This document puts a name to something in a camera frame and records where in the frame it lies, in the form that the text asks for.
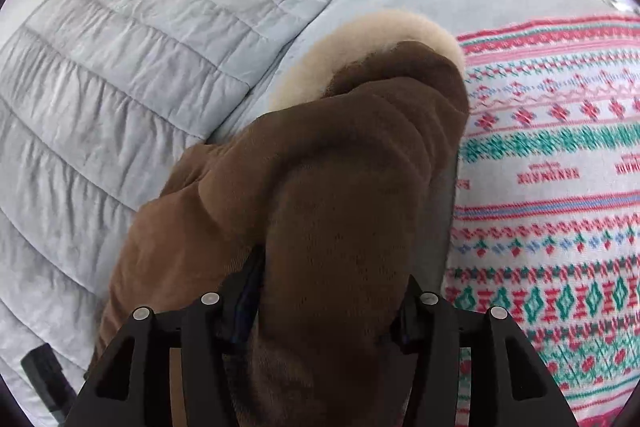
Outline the brown coat with fur collar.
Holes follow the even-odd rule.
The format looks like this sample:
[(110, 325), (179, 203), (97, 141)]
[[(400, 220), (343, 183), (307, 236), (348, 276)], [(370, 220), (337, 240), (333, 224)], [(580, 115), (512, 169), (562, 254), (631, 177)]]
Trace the brown coat with fur collar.
[(257, 323), (226, 362), (240, 423), (395, 425), (412, 361), (384, 337), (468, 121), (463, 76), (456, 38), (421, 15), (369, 14), (318, 41), (266, 115), (190, 147), (140, 208), (96, 351), (138, 306), (181, 309), (260, 245)]

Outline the black device at bedside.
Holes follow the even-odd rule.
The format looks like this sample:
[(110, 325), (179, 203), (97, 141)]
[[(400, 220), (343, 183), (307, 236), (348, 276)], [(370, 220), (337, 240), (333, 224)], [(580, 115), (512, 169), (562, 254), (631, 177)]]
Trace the black device at bedside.
[(22, 358), (21, 366), (49, 413), (59, 426), (63, 426), (77, 393), (65, 377), (49, 343), (30, 350)]

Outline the patterned knit blanket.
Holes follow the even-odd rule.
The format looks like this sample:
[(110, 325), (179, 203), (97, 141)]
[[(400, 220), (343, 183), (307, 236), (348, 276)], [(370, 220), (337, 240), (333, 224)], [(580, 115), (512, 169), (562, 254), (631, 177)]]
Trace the patterned knit blanket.
[(639, 380), (639, 21), (534, 20), (459, 39), (470, 117), (442, 293), (503, 307), (579, 425)]

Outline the grey quilted headboard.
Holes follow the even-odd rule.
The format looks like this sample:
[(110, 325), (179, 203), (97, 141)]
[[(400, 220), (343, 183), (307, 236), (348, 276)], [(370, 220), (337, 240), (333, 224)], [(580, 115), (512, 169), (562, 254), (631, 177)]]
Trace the grey quilted headboard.
[(49, 345), (79, 388), (138, 209), (331, 0), (44, 0), (1, 50), (1, 375)]

